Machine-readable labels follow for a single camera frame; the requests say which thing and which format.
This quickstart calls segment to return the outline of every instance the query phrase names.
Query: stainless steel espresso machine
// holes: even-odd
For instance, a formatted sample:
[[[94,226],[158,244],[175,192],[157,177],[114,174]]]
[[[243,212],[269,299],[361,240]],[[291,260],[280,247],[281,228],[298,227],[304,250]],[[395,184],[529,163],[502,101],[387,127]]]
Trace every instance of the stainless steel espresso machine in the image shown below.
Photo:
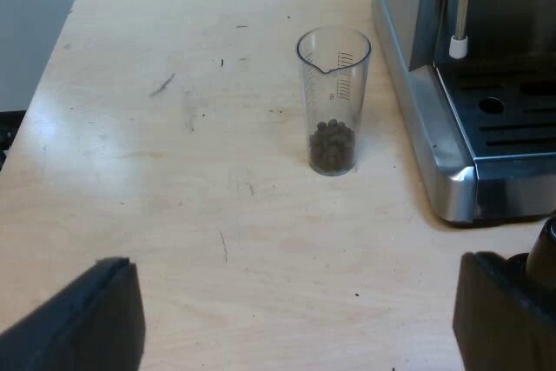
[[[556,0],[373,0],[436,213],[556,209]]]

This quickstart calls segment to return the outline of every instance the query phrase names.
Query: black plastic part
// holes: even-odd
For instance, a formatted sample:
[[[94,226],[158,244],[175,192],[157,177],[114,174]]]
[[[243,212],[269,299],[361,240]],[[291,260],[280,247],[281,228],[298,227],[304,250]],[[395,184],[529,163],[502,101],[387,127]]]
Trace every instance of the black plastic part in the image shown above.
[[[556,369],[554,292],[525,275],[525,255],[465,254],[453,330],[467,370]]]
[[[0,369],[135,371],[144,338],[136,265],[105,259],[0,335]]]
[[[9,149],[16,138],[25,111],[0,112],[0,150]]]

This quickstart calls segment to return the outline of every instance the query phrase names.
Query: wooden table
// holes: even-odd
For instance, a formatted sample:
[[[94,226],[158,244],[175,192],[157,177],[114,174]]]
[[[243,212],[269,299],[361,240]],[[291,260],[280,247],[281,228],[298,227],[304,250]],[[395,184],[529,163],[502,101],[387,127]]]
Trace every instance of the wooden table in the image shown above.
[[[143,370],[457,370],[460,256],[540,223],[432,213],[371,0],[76,0],[0,175],[0,329],[96,259],[139,268]],[[364,152],[306,161],[295,41],[370,35]]]

